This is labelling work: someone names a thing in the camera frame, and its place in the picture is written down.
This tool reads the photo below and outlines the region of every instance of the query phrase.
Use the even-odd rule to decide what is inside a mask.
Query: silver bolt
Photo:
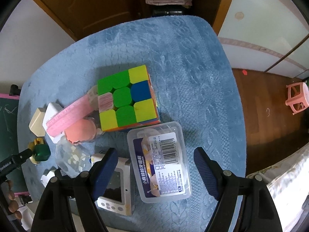
[[[231,175],[232,175],[232,173],[231,173],[230,170],[224,170],[224,171],[223,171],[223,174],[224,174],[225,176],[231,176]]]
[[[263,178],[262,178],[260,175],[256,175],[254,178],[255,178],[257,181],[262,181],[262,180],[263,180]]]
[[[55,183],[57,180],[58,180],[58,178],[57,178],[56,176],[54,176],[54,177],[52,177],[52,178],[50,179],[50,182],[51,182],[51,183]]]
[[[88,172],[88,171],[82,171],[82,172],[80,173],[81,178],[86,178],[88,175],[89,175],[89,172]]]

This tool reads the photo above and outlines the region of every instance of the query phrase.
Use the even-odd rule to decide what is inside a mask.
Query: wooden floor
[[[304,112],[292,114],[285,105],[286,85],[300,82],[275,74],[233,69],[239,90],[247,138],[246,175],[266,168],[308,142]]]

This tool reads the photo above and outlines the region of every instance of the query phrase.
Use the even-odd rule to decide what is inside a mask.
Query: table
[[[127,231],[204,231],[217,204],[209,196],[193,162],[202,146],[211,159],[237,176],[245,176],[246,139],[238,89],[223,48],[210,25],[199,17],[169,16],[128,22],[90,35],[63,50],[23,85],[18,111],[18,144],[22,151],[34,134],[28,128],[37,107],[49,102],[68,106],[105,76],[146,64],[156,92],[162,122],[177,121],[187,148],[192,196],[186,200],[146,204],[135,186],[135,212],[126,217],[100,209],[106,226]],[[34,166],[22,165],[34,201],[40,182],[55,164],[52,155]],[[129,158],[126,133],[106,133],[83,145],[91,153],[115,147]],[[230,231],[238,217],[241,197]],[[76,205],[71,201],[72,211]]]

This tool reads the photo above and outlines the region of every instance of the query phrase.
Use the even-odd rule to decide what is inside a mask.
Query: wooden door
[[[75,40],[143,14],[139,0],[34,1]]]

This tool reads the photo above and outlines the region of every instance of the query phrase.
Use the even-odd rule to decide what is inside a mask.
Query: human hand
[[[15,201],[15,194],[11,190],[11,188],[13,187],[13,182],[8,180],[6,181],[6,183],[9,185],[9,196],[8,197],[11,200],[11,203],[9,203],[9,211],[14,213],[17,219],[21,220],[22,215],[21,215],[21,212],[18,211],[18,208],[19,208],[18,203],[17,201]]]

